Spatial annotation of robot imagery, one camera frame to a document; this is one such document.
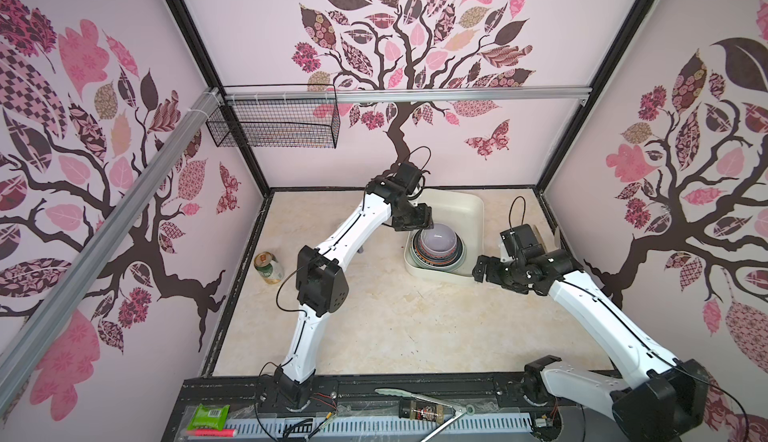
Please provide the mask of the white plastic bin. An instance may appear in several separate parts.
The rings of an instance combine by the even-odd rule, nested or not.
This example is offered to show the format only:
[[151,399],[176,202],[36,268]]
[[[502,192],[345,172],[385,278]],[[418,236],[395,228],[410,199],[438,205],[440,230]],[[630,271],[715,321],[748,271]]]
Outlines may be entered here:
[[424,280],[472,283],[483,251],[483,201],[469,193],[438,189],[425,190],[418,201],[432,209],[434,226],[408,235],[406,271]]

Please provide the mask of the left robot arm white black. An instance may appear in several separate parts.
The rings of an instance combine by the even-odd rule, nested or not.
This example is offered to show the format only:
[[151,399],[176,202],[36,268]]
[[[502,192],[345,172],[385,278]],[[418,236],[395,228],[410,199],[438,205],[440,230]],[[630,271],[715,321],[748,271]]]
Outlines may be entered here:
[[298,318],[288,352],[273,375],[290,409],[309,403],[323,334],[330,315],[349,295],[345,271],[355,254],[382,225],[395,231],[432,228],[431,207],[414,202],[424,186],[422,174],[377,176],[367,184],[352,214],[324,242],[299,251],[294,274]]

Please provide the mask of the lavender bowl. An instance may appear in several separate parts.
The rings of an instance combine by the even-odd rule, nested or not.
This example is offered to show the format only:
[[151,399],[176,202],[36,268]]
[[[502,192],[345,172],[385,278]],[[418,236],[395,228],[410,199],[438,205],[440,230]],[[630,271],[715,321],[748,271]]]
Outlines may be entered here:
[[454,248],[459,236],[450,226],[436,223],[432,229],[420,230],[417,238],[430,252],[444,254]]

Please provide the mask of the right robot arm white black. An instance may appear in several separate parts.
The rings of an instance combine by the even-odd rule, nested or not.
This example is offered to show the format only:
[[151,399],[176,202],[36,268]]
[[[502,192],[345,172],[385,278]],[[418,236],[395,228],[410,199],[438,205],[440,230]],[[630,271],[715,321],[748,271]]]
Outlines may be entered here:
[[560,304],[620,374],[608,377],[544,356],[524,367],[521,389],[528,402],[569,399],[613,420],[630,441],[676,441],[702,424],[709,383],[704,367],[694,359],[680,360],[643,332],[567,251],[509,261],[481,255],[472,275],[478,282]]

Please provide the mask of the red patterned bowl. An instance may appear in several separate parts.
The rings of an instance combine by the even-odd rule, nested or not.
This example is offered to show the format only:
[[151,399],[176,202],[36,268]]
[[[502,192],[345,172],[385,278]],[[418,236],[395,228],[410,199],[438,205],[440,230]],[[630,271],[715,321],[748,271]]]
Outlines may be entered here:
[[457,247],[459,244],[461,244],[461,245],[463,246],[463,248],[464,248],[464,244],[463,244],[463,241],[462,241],[460,238],[458,238],[458,240],[456,241],[456,244],[455,244],[454,248],[452,248],[451,250],[448,250],[448,251],[447,251],[447,252],[445,252],[444,254],[437,254],[437,253],[433,253],[433,252],[430,252],[430,251],[427,249],[427,247],[426,247],[426,246],[425,246],[425,245],[424,245],[424,244],[421,242],[421,239],[420,239],[420,238],[417,238],[417,239],[416,239],[416,240],[415,240],[415,241],[414,241],[414,242],[411,244],[411,246],[414,246],[414,247],[415,247],[415,248],[416,248],[416,249],[417,249],[417,250],[418,250],[418,251],[419,251],[419,252],[422,254],[422,256],[423,256],[425,259],[428,259],[428,260],[430,260],[430,261],[437,261],[437,260],[440,260],[440,259],[445,259],[445,258],[448,258],[450,255],[452,255],[452,254],[454,253],[454,251],[456,250],[456,247]]

